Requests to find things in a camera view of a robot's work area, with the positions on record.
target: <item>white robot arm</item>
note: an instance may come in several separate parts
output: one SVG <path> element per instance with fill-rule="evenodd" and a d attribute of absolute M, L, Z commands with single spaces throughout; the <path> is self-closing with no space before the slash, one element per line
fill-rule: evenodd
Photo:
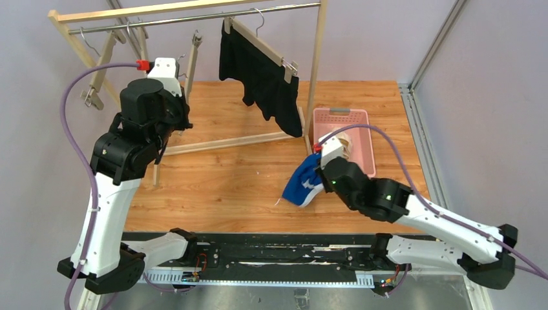
<path fill-rule="evenodd" d="M 92 197 L 79 242 L 71 257 L 59 262 L 58 271 L 72 277 L 87 237 L 91 214 L 95 225 L 87 258 L 78 275 L 86 288 L 107 294 L 131 288 L 141 274 L 168 260 L 194 259 L 196 237 L 181 229 L 146 242 L 121 243 L 123 227 L 148 164 L 158 163 L 174 130 L 192 127 L 189 107 L 177 80 L 178 63 L 157 58 L 145 79 L 137 79 L 120 92 L 121 112 L 108 133 L 101 136 L 90 161 L 98 185 L 98 208 Z"/>
<path fill-rule="evenodd" d="M 317 172 L 328 192 L 336 192 L 351 210 L 373 220 L 413 227 L 442 240 L 413 240 L 377 234 L 371 248 L 373 256 L 398 265 L 417 263 L 449 269 L 465 274 L 485 287 L 506 288 L 514 276 L 515 259 L 494 240 L 513 248 L 517 242 L 517 228 L 508 224 L 493 227 L 477 223 L 428 200 L 425 200 L 426 207 L 411 188 L 391 179 L 370 179 L 356 163 L 347 161 L 342 155 L 343 146 L 337 138 L 328 139 L 323 144 Z M 486 239 L 442 215 L 491 237 Z"/>

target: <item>metal hanger hook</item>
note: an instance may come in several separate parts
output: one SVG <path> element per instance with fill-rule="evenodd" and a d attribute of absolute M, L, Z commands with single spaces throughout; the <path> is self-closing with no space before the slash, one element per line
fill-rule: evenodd
<path fill-rule="evenodd" d="M 253 8 L 254 10 L 256 10 L 260 16 L 262 17 L 262 24 L 260 24 L 260 26 L 257 27 L 257 29 L 255 29 L 255 36 L 258 37 L 258 30 L 264 26 L 264 15 L 262 15 L 262 12 L 258 9 L 258 8 Z"/>
<path fill-rule="evenodd" d="M 93 46 L 91 46 L 91 45 L 89 45 L 89 43 L 87 43 L 87 40 L 85 39 L 85 36 L 84 36 L 84 33 L 83 33 L 83 30 L 84 30 L 84 28 L 80 27 L 80 35 L 82 36 L 82 39 L 84 40 L 84 43 L 86 43 L 87 47 L 89 47 L 93 51 L 95 51 L 95 54 L 97 54 L 97 57 L 101 57 L 101 54 L 99 54 L 99 52 Z"/>

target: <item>wooden clothes rack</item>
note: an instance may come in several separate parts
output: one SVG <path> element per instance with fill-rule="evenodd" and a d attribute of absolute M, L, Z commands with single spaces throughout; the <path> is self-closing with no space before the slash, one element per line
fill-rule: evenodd
<path fill-rule="evenodd" d="M 316 24 L 316 33 L 314 41 L 314 51 L 312 55 L 312 69 L 310 74 L 310 88 L 308 91 L 308 104 L 306 107 L 306 115 L 302 115 L 302 111 L 299 109 L 301 114 L 301 125 L 304 127 L 303 137 L 306 149 L 308 154 L 311 154 L 311 144 L 309 139 L 310 125 L 312 121 L 312 112 L 314 108 L 314 94 L 316 91 L 316 81 L 318 76 L 318 66 L 320 61 L 321 45 L 324 34 L 324 26 L 326 20 L 326 7 L 328 0 L 317 0 L 316 3 L 308 3 L 304 5 L 284 5 L 284 6 L 275 6 L 272 8 L 265 8 L 260 10 L 245 10 L 238 12 L 227 12 L 227 13 L 218 13 L 218 14 L 209 14 L 193 17 L 183 17 L 179 19 L 166 19 L 161 21 L 149 21 L 149 22 L 139 22 L 139 23 L 128 23 L 127 25 L 114 25 L 114 26 L 103 26 L 95 28 L 79 28 L 79 29 L 69 29 L 68 24 L 79 23 L 84 21 L 99 21 L 103 19 L 112 19 L 118 17 L 130 17 L 130 16 L 140 16 L 148 14 L 160 14 L 167 12 L 179 12 L 184 10 L 192 10 L 197 8 L 212 8 L 218 6 L 227 6 L 227 5 L 239 5 L 245 3 L 257 3 L 257 2 L 266 2 L 270 0 L 194 0 L 186 1 L 179 3 L 166 3 L 162 5 L 149 5 L 149 6 L 139 6 L 134 8 L 119 8 L 113 10 L 105 11 L 96 11 L 96 12 L 87 12 L 87 13 L 76 13 L 76 14 L 59 14 L 56 10 L 51 10 L 48 14 L 48 18 L 52 24 L 57 28 L 59 33 L 67 40 L 69 45 L 72 47 L 74 52 L 82 60 L 84 65 L 88 68 L 95 67 L 98 65 L 98 62 L 95 62 L 93 57 L 90 55 L 88 50 L 84 47 L 84 44 L 75 36 L 76 34 L 86 34 L 91 32 L 113 32 L 118 30 L 129 30 L 130 28 L 138 28 L 140 33 L 139 44 L 141 46 L 141 55 L 147 55 L 146 42 L 145 42 L 145 26 L 154 26 L 154 25 L 166 25 L 169 23 L 181 23 L 185 21 L 196 21 L 203 19 L 214 19 L 221 17 L 232 17 L 248 14 L 259 14 L 260 12 L 276 12 L 282 10 L 293 10 L 298 8 L 311 8 L 318 7 L 318 18 Z M 191 88 L 192 80 L 188 81 L 190 85 L 186 85 Z M 114 102 L 120 106 L 119 92 L 117 92 L 113 85 L 108 79 L 103 78 L 102 85 L 107 90 L 109 95 L 112 97 Z M 222 139 L 216 141 L 208 141 L 202 143 L 194 143 L 188 145 L 178 145 L 173 147 L 167 147 L 164 153 L 164 156 L 184 154 L 189 152 L 197 152 L 201 150 L 213 150 L 213 149 L 222 149 L 226 147 L 237 147 L 241 145 L 250 145 L 256 143 L 264 143 L 271 141 L 278 141 L 284 139 L 293 139 L 292 136 L 286 134 L 285 132 L 273 132 L 268 134 L 257 134 L 254 136 L 242 136 L 231 139 Z M 154 166 L 154 184 L 157 185 L 159 182 L 159 169 L 158 166 Z"/>

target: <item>wire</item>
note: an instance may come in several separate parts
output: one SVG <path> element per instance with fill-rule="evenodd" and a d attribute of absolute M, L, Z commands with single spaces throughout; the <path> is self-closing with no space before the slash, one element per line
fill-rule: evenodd
<path fill-rule="evenodd" d="M 93 174 L 93 171 L 91 170 L 91 167 L 89 165 L 88 160 L 86 159 L 84 153 L 76 143 L 76 140 L 74 139 L 74 136 L 72 136 L 72 133 L 69 129 L 69 124 L 67 122 L 67 100 L 69 98 L 69 93 L 76 85 L 78 81 L 83 79 L 88 74 L 91 74 L 95 71 L 103 70 L 106 68 L 115 68 L 115 67 L 139 67 L 139 64 L 137 63 L 107 63 L 104 65 L 96 66 L 94 68 L 90 68 L 84 72 L 82 72 L 76 79 L 74 79 L 70 84 L 68 84 L 67 88 L 65 89 L 62 97 L 61 97 L 61 105 L 59 106 L 59 116 L 61 118 L 61 126 L 63 127 L 63 132 L 65 133 L 68 142 L 78 155 L 78 158 L 84 165 L 84 168 L 86 170 L 87 176 L 89 178 L 89 183 L 91 185 L 91 209 L 97 210 L 98 203 L 99 203 L 99 190 L 97 188 L 97 181 L 95 180 L 95 175 Z M 70 308 L 70 295 L 72 294 L 72 290 L 74 289 L 74 284 L 76 284 L 76 280 L 78 279 L 78 275 L 80 274 L 80 271 L 82 270 L 83 265 L 85 264 L 85 260 L 87 257 L 87 251 L 89 249 L 89 243 L 91 241 L 91 235 L 93 233 L 93 228 L 95 227 L 95 222 L 97 220 L 97 212 L 91 212 L 89 222 L 84 234 L 84 241 L 82 244 L 82 251 L 80 253 L 79 263 L 76 265 L 74 274 L 72 275 L 72 278 L 70 279 L 70 282 L 68 283 L 67 292 L 65 293 L 65 301 L 64 306 L 65 310 L 71 310 Z"/>
<path fill-rule="evenodd" d="M 329 135 L 327 135 L 322 141 L 320 141 L 318 143 L 318 145 L 322 145 L 324 144 L 326 141 L 328 141 L 329 139 L 331 139 L 331 137 L 335 136 L 336 134 L 340 133 L 340 132 L 343 132 L 343 131 L 346 131 L 348 129 L 352 129 L 352 128 L 367 128 L 367 129 L 370 129 L 372 131 L 375 131 L 376 133 L 380 134 L 387 142 L 388 144 L 390 144 L 390 147 L 392 148 L 392 151 L 394 152 L 397 160 L 398 160 L 398 163 L 401 167 L 401 170 L 403 171 L 403 174 L 405 175 L 405 178 L 407 179 L 407 182 L 409 183 L 409 186 L 411 187 L 411 189 L 413 190 L 413 193 L 415 194 L 415 196 L 417 197 L 417 199 L 428 209 L 430 210 L 432 213 L 434 213 L 435 215 L 439 216 L 440 218 L 443 218 L 445 220 L 448 220 L 450 221 L 451 223 L 454 223 L 456 225 L 459 225 L 461 227 L 464 227 L 470 231 L 473 231 L 474 233 L 488 239 L 489 241 L 493 241 L 494 243 L 496 243 L 497 245 L 500 245 L 501 247 L 503 247 L 505 250 L 507 250 L 508 252 L 516 255 L 519 259 L 521 259 L 523 262 L 525 262 L 527 265 L 529 265 L 529 267 L 531 267 L 533 269 L 533 271 L 535 271 L 536 273 L 533 273 L 535 274 L 536 276 L 539 276 L 540 278 L 543 278 L 545 280 L 548 280 L 548 273 L 546 273 L 545 271 L 543 271 L 540 267 L 538 267 L 535 263 L 533 263 L 530 259 L 528 259 L 527 257 L 525 257 L 525 255 L 522 255 L 520 252 L 518 252 L 516 249 L 513 249 L 511 246 L 507 245 L 506 243 L 504 243 L 503 241 L 500 241 L 498 239 L 495 239 L 493 238 L 493 236 L 491 236 L 489 233 L 487 232 L 484 232 L 480 229 L 477 229 L 475 228 L 474 226 L 471 226 L 467 223 L 464 223 L 462 221 L 459 221 L 455 218 L 452 218 L 450 216 L 447 216 L 445 214 L 442 214 L 441 212 L 439 212 L 438 210 L 436 210 L 435 208 L 433 208 L 425 199 L 424 197 L 421 195 L 421 193 L 417 190 L 417 187 L 415 186 L 415 183 L 413 183 L 413 180 L 411 179 L 411 175 L 409 175 L 409 171 L 407 170 L 407 168 L 405 167 L 405 164 L 403 163 L 403 159 L 401 157 L 401 154 L 399 153 L 396 145 L 394 144 L 394 142 L 392 141 L 392 139 L 390 139 L 390 137 L 384 132 L 382 131 L 379 127 L 376 127 L 376 126 L 373 126 L 373 125 L 369 125 L 369 124 L 354 124 L 354 125 L 348 125 L 348 126 L 345 126 L 345 127 L 342 127 L 342 128 L 339 128 L 335 131 L 333 131 L 332 133 L 330 133 Z"/>
<path fill-rule="evenodd" d="M 399 275 L 399 265 L 395 268 L 395 275 L 391 278 L 388 278 L 389 280 L 395 280 L 397 276 Z"/>
<path fill-rule="evenodd" d="M 401 286 L 401 284 L 403 283 L 405 278 L 407 278 L 407 272 L 409 272 L 409 264 L 408 263 L 405 264 L 405 271 L 403 272 L 403 276 L 401 277 L 401 280 L 396 284 L 396 286 L 390 292 L 387 292 L 388 296 L 394 294 L 399 289 L 399 287 Z"/>

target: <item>wooden floor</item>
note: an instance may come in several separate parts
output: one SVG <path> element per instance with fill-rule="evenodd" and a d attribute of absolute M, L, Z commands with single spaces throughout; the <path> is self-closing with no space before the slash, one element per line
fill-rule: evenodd
<path fill-rule="evenodd" d="M 276 132 L 257 106 L 242 102 L 237 82 L 195 83 L 190 120 L 195 124 L 170 145 Z M 308 83 L 299 87 L 298 104 L 306 108 Z M 319 82 L 317 107 L 365 109 L 370 123 L 395 141 L 418 189 L 427 188 L 399 89 L 395 82 Z M 407 183 L 387 142 L 373 133 L 377 177 Z M 302 138 L 245 147 L 167 156 L 160 186 L 149 169 L 133 199 L 128 231 L 264 233 L 416 233 L 408 227 L 371 221 L 352 212 L 334 193 L 320 193 L 306 208 L 280 198 L 291 174 L 306 156 Z"/>

